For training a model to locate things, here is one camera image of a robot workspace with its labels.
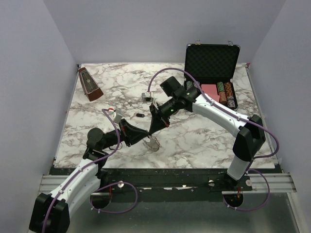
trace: stack of poker chips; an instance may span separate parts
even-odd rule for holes
[[[226,105],[227,104],[227,97],[225,96],[225,87],[222,82],[217,83],[217,91],[219,98],[219,103]]]
[[[225,86],[225,95],[227,96],[227,105],[229,108],[235,108],[231,83],[224,83],[224,86]]]

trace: cable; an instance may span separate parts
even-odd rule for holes
[[[271,193],[270,193],[270,186],[269,186],[269,183],[268,183],[268,181],[267,181],[267,178],[265,178],[264,175],[263,175],[260,171],[257,171],[257,170],[255,170],[255,169],[249,169],[248,171],[254,171],[254,172],[258,173],[259,175],[261,175],[261,176],[263,177],[264,181],[266,181],[267,188],[268,188],[268,195],[267,195],[266,200],[265,200],[261,205],[255,207],[255,208],[251,208],[251,209],[242,209],[242,208],[237,208],[237,207],[233,207],[233,206],[229,205],[229,204],[227,203],[227,201],[225,200],[225,198],[223,197],[223,201],[224,201],[224,203],[226,204],[226,206],[227,206],[228,208],[233,209],[233,210],[237,210],[237,211],[245,211],[245,212],[247,212],[247,211],[258,210],[258,209],[260,209],[261,207],[265,206],[265,205],[268,203],[268,201],[269,201],[269,199],[270,199],[270,194],[271,194]]]
[[[99,211],[99,212],[108,213],[108,214],[123,214],[123,213],[129,212],[130,210],[132,210],[132,209],[136,206],[136,204],[137,204],[138,192],[137,192],[137,189],[135,188],[135,186],[132,185],[131,183],[128,183],[128,182],[116,182],[116,183],[111,183],[111,184],[109,184],[109,185],[106,185],[106,186],[104,186],[104,187],[102,187],[102,188],[97,189],[95,192],[99,192],[99,191],[101,191],[101,190],[103,190],[103,189],[105,189],[105,188],[108,188],[108,187],[111,187],[111,186],[114,186],[114,185],[120,184],[120,183],[127,184],[127,185],[131,186],[131,187],[134,189],[134,191],[135,191],[135,195],[136,195],[135,201],[134,201],[134,204],[133,204],[130,208],[128,208],[127,210],[122,210],[122,211],[101,210],[101,209],[97,209],[97,208],[94,207],[94,205],[93,205],[93,199],[91,199],[91,205],[92,205],[91,210],[97,210],[97,211]]]
[[[207,102],[212,103],[212,101],[211,101],[210,99],[207,98],[207,96],[205,95],[204,91],[201,89],[199,83],[195,80],[195,78],[194,78],[191,74],[189,74],[188,72],[186,72],[186,71],[184,71],[184,70],[182,70],[182,69],[179,69],[179,68],[169,67],[169,68],[164,68],[164,69],[159,70],[159,71],[151,78],[151,80],[150,80],[150,82],[149,82],[149,85],[148,85],[148,92],[150,92],[151,84],[152,84],[152,81],[155,79],[155,77],[156,77],[159,73],[161,73],[161,72],[163,72],[163,71],[165,71],[165,70],[177,70],[177,71],[181,71],[181,72],[183,72],[184,74],[188,75],[188,76],[193,80],[193,82],[197,85],[197,88],[200,90],[201,94],[202,94],[203,97],[207,100]],[[226,110],[225,108],[223,108],[223,107],[221,107],[221,106],[219,106],[219,105],[217,105],[217,104],[214,104],[213,106],[216,107],[216,108],[218,108],[218,109],[220,109],[221,111],[227,113],[228,115],[232,116],[233,118],[239,119],[239,117],[238,117],[237,115],[231,113],[230,111]],[[271,154],[267,154],[267,155],[256,156],[256,157],[253,158],[253,160],[254,160],[254,159],[257,159],[257,158],[267,158],[267,157],[271,157],[271,156],[275,155],[275,154],[278,152],[278,150],[279,150],[279,141],[278,141],[277,137],[276,137],[271,131],[269,131],[269,130],[266,129],[265,127],[263,127],[263,126],[261,126],[261,125],[259,125],[259,124],[257,124],[257,123],[254,123],[254,122],[252,122],[252,121],[250,121],[250,120],[248,120],[248,119],[240,118],[239,120],[241,120],[241,121],[243,121],[243,122],[246,122],[246,123],[249,123],[249,124],[252,124],[252,125],[255,125],[255,126],[257,126],[258,128],[260,128],[260,129],[266,131],[268,134],[270,134],[270,135],[273,137],[273,139],[274,139],[275,142],[276,142],[276,149],[275,149],[274,152],[272,152]]]
[[[102,111],[105,114],[105,116],[108,118],[108,120],[111,122],[111,124],[113,125],[113,127],[114,127],[114,129],[116,131],[117,139],[118,139],[117,146],[110,154],[108,154],[108,155],[106,155],[106,156],[104,156],[102,158],[99,158],[97,160],[94,160],[94,161],[86,164],[84,167],[82,167],[81,170],[78,170],[75,174],[73,174],[73,176],[68,180],[68,182],[59,190],[59,192],[53,198],[53,200],[52,200],[52,202],[51,202],[51,204],[50,204],[50,206],[49,206],[49,208],[48,208],[48,210],[46,212],[46,215],[45,215],[45,218],[44,218],[44,221],[43,221],[43,226],[42,226],[42,233],[45,233],[45,229],[47,227],[47,223],[48,223],[48,218],[49,218],[50,212],[51,212],[52,207],[53,207],[54,203],[56,202],[57,198],[61,195],[61,192],[63,192],[68,187],[68,185],[72,182],[72,180],[74,178],[76,178],[76,176],[79,175],[81,173],[81,171],[83,171],[86,167],[90,166],[91,164],[97,163],[97,162],[99,162],[101,160],[104,160],[104,159],[108,158],[109,156],[113,155],[118,150],[118,148],[120,146],[121,139],[120,139],[118,128],[116,127],[115,123],[110,118],[110,116],[106,113],[106,110],[103,109]]]

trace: wall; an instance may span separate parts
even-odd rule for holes
[[[78,63],[184,62],[186,45],[241,46],[250,62],[285,0],[44,0]]]
[[[290,171],[311,229],[311,1],[287,0],[251,64],[278,158]]]
[[[0,1],[0,231],[26,232],[52,165],[75,61],[42,0]]]

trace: gray backdrop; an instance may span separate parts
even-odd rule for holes
[[[77,67],[42,0],[0,1],[0,232],[24,233]]]
[[[310,0],[286,1],[253,59],[251,76],[311,230],[310,13]]]
[[[186,45],[250,62],[285,0],[44,0],[76,62],[184,62]]]

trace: marble surface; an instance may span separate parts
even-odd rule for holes
[[[149,104],[142,103],[140,96],[148,87],[149,80],[162,68],[184,68],[184,64],[85,64],[104,95],[89,102],[78,80],[71,102],[66,126],[56,155],[55,167],[76,167],[86,149],[87,132],[94,127],[104,132],[113,130],[111,123],[101,112],[102,108],[119,108],[132,125],[149,130],[151,114]],[[159,86],[165,79],[175,76],[183,83],[183,74],[165,71],[157,76],[151,90],[157,102],[169,98]],[[238,112],[251,116],[258,114],[258,107],[244,65],[238,64],[233,77],[238,99]],[[143,113],[144,118],[136,117]],[[123,148],[112,155],[105,167],[123,168],[227,168],[234,154],[235,138],[221,126],[200,115],[179,111],[171,117],[169,128],[154,134],[160,149],[152,152],[142,141]],[[257,155],[268,154],[266,142]],[[252,167],[274,168],[271,158],[257,159]]]

